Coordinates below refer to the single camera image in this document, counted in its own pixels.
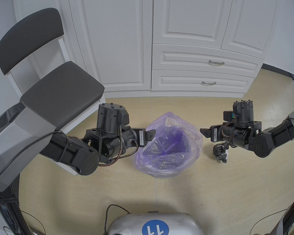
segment chair backrest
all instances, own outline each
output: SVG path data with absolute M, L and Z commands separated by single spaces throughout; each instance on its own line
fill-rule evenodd
M 60 14 L 55 8 L 42 9 L 23 18 L 0 40 L 0 69 L 3 74 L 63 34 Z

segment chair seat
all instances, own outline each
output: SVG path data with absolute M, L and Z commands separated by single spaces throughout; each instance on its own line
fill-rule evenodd
M 20 101 L 58 130 L 97 102 L 104 86 L 72 61 L 34 84 Z

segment white wall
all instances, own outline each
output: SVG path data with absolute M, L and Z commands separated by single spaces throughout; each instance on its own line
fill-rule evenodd
M 293 0 L 281 0 L 277 29 L 264 63 L 294 73 Z
M 0 0 L 0 39 L 15 24 L 13 0 Z M 17 64 L 11 73 L 23 93 L 40 79 L 28 58 Z M 0 71 L 0 115 L 18 102 L 19 97 L 8 79 Z

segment blue circular logo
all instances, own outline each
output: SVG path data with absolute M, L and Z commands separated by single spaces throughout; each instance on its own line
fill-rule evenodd
M 142 228 L 143 235 L 168 235 L 168 225 L 158 219 L 150 220 Z

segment purple plastic bag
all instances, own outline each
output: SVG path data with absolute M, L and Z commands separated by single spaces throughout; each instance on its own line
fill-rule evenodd
M 174 177 L 199 158 L 203 140 L 194 125 L 168 112 L 147 127 L 151 129 L 156 129 L 154 139 L 135 154 L 138 170 L 154 177 Z

